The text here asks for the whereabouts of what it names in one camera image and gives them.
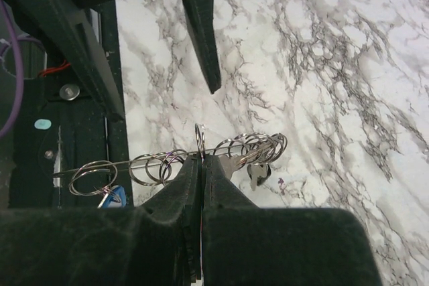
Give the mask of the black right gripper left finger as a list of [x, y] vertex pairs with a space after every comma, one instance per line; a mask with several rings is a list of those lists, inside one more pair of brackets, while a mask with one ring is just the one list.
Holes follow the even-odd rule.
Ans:
[[138, 207], [6, 210], [2, 285], [190, 285], [200, 279], [201, 161]]

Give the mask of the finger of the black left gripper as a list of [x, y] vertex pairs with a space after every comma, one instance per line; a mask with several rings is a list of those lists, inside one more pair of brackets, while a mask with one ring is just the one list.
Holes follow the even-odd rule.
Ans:
[[221, 88], [221, 71], [213, 27], [214, 0], [182, 0], [186, 25], [210, 93]]

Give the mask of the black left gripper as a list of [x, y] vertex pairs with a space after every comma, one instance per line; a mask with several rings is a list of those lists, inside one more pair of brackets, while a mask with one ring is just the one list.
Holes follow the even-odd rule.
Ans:
[[113, 122], [125, 117], [105, 51], [82, 9], [114, 0], [14, 0], [61, 51], [80, 81]]

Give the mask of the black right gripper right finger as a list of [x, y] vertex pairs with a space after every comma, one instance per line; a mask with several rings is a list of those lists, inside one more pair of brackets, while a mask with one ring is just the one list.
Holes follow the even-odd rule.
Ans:
[[202, 166], [205, 285], [380, 285], [367, 234], [339, 208], [259, 208], [225, 176]]

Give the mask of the key with black tag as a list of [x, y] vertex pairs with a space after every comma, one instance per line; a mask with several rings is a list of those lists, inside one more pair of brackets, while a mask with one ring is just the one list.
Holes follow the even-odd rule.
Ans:
[[251, 180], [251, 189], [255, 191], [257, 186], [264, 184], [271, 176], [271, 167], [267, 163], [249, 164], [247, 173]]

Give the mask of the key with yellow tag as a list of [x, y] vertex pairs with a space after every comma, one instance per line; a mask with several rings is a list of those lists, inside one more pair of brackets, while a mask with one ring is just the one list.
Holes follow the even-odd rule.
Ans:
[[225, 177], [230, 180], [234, 172], [248, 166], [251, 163], [246, 163], [240, 155], [228, 157], [226, 155], [219, 156], [219, 160], [223, 167]]

